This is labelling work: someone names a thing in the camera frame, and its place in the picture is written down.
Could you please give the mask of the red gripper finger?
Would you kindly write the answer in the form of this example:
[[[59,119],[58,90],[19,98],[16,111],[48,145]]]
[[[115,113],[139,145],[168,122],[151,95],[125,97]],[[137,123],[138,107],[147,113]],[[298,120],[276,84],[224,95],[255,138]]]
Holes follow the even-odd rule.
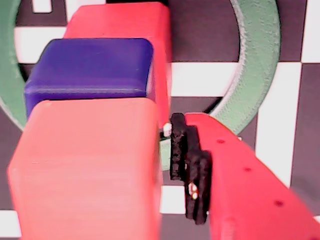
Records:
[[[317,240],[311,211],[226,126],[174,113],[170,178],[184,182],[185,215],[213,240]]]

